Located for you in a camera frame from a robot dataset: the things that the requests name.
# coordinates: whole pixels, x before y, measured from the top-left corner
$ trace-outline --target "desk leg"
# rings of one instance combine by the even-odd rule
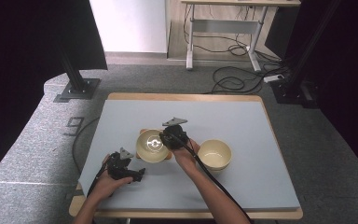
[[[252,39],[252,43],[250,47],[246,47],[248,50],[249,58],[251,59],[252,65],[256,72],[260,72],[260,65],[258,64],[257,58],[255,57],[255,46],[257,44],[258,37],[260,37],[261,28],[263,28],[264,19],[266,18],[268,7],[263,7],[261,12],[260,20],[258,21],[257,27],[255,28],[255,36]]]
[[[190,5],[191,17],[190,17],[190,31],[188,33],[188,45],[187,45],[187,57],[186,57],[186,69],[193,69],[193,23],[194,23],[194,7],[196,5]]]

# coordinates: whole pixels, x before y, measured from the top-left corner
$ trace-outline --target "bowl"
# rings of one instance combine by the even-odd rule
[[[159,130],[146,130],[136,140],[136,152],[139,157],[147,162],[155,163],[163,161],[170,151],[162,145],[159,138]]]
[[[202,163],[212,171],[225,169],[231,162],[231,149],[229,146],[217,139],[211,139],[200,145],[198,153]]]

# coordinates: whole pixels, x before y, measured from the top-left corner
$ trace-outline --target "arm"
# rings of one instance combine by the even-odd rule
[[[200,146],[191,139],[188,145],[193,147],[196,153],[200,149]],[[194,158],[185,148],[173,150],[172,153],[176,161],[196,185],[216,223],[250,224],[250,221],[240,208],[214,182],[199,171]]]
[[[107,171],[104,171],[98,179],[94,190],[80,208],[73,224],[90,224],[94,218],[94,213],[97,210],[98,204],[100,204],[103,199],[109,197],[109,195],[111,195],[116,189],[130,183],[131,181],[132,177],[115,180],[109,176]]]

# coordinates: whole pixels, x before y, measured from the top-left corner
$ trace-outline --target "forearm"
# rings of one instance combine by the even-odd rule
[[[97,210],[100,200],[90,195],[83,203],[78,212],[73,224],[90,224],[94,218],[94,213]]]
[[[250,223],[240,208],[207,176],[194,169],[186,173],[196,185],[216,223]]]

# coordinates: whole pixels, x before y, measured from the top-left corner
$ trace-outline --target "white wall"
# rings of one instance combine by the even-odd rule
[[[167,53],[168,0],[90,0],[104,51]]]

